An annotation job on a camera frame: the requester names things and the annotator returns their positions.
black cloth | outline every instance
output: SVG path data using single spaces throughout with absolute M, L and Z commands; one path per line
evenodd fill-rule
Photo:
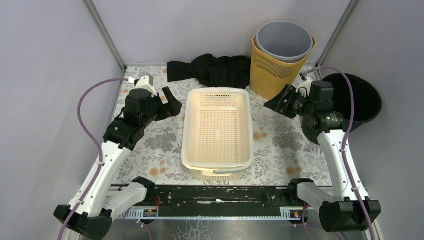
M 216 58 L 205 54 L 191 63 L 168 62 L 167 74 L 168 82 L 196 78 L 208 87 L 246 89 L 250 81 L 251 60 L 245 56 Z

white plastic basket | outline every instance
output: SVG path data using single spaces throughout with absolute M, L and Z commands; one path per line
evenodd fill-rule
M 253 161 L 249 94 L 237 88 L 190 91 L 182 137 L 182 163 L 198 179 L 239 179 Z

tabletop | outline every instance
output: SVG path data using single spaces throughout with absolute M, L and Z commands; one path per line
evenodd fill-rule
M 157 185 L 239 185 L 239 186 L 287 186 L 293 178 L 310 178 L 318 186 L 331 186 L 330 174 L 320 146 L 310 142 L 302 133 L 299 117 L 289 119 L 264 107 L 267 101 L 250 87 L 253 119 L 254 160 L 244 176 L 232 181 L 198 180 L 183 166 L 181 148 L 187 95 L 202 86 L 197 79 L 178 82 L 167 81 L 165 66 L 130 66 L 125 78 L 139 78 L 151 74 L 153 87 L 162 94 L 169 87 L 182 103 L 181 113 L 163 121 L 153 122 L 134 151 L 124 161 L 114 184 L 128 184 L 136 177 L 147 178 Z M 302 80 L 298 77 L 294 86 Z M 125 106 L 125 98 L 134 85 L 124 83 L 121 88 L 114 116 Z

yellow perforated trash bin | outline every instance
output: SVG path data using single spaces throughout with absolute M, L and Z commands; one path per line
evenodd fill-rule
M 253 50 L 250 66 L 250 88 L 261 97 L 270 100 L 277 96 L 287 84 L 292 84 L 301 71 L 312 50 L 302 60 L 286 63 L 262 52 L 253 37 Z

gray round bucket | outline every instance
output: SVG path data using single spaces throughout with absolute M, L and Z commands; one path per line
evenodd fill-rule
M 289 21 L 273 21 L 259 28 L 258 48 L 285 63 L 297 63 L 312 50 L 314 41 L 306 29 Z

